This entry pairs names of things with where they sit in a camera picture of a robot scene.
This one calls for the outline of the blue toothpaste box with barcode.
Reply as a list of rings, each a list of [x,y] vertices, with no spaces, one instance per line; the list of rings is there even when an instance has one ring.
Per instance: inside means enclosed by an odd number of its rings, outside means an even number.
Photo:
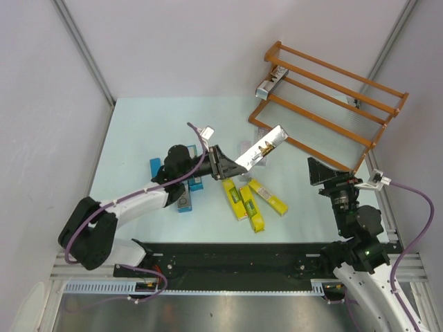
[[[191,158],[194,158],[197,156],[197,146],[196,145],[188,145],[187,148],[188,148]],[[202,179],[200,176],[193,176],[192,178],[189,178],[188,184],[189,184],[191,192],[194,192],[197,190],[202,190],[204,188],[204,185],[203,185],[203,182],[202,182]]]

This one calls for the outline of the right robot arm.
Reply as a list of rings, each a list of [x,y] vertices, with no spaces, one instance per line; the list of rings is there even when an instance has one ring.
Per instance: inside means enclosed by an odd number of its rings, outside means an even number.
[[[396,276],[399,263],[410,251],[404,249],[391,261],[378,240],[383,232],[381,211],[358,201],[362,190],[379,191],[392,185],[390,178],[374,169],[363,181],[352,172],[332,169],[313,157],[307,159],[309,181],[330,199],[342,240],[320,251],[319,268],[336,277],[372,319],[376,331],[428,331],[404,295]]]

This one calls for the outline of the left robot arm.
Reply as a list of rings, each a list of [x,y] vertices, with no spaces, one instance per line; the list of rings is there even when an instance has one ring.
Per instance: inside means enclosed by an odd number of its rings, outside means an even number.
[[[68,264],[95,270],[103,264],[129,266],[136,275],[148,275],[153,260],[142,244],[116,238],[122,225],[175,203],[185,192],[184,182],[210,175],[224,180],[247,173],[253,166],[249,154],[231,160],[215,145],[192,157],[184,145],[171,147],[156,176],[142,189],[119,199],[100,202],[87,196],[76,205],[59,235]]]

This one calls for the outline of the silver black R&O charcoal box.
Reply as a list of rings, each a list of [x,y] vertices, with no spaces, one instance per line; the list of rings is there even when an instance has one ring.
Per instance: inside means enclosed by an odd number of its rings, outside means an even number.
[[[273,90],[288,75],[289,70],[283,66],[276,66],[255,90],[255,96],[267,100]]]

